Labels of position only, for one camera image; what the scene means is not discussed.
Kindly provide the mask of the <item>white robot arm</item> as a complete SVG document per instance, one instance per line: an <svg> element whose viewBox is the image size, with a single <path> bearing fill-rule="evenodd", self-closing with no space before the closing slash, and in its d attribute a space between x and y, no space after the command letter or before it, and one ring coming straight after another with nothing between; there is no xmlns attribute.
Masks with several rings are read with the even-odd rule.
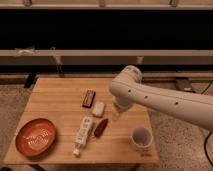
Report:
<svg viewBox="0 0 213 171"><path fill-rule="evenodd" d="M141 80L141 71L128 65L111 81L109 91L119 112L138 104L213 130L213 96L147 86Z"/></svg>

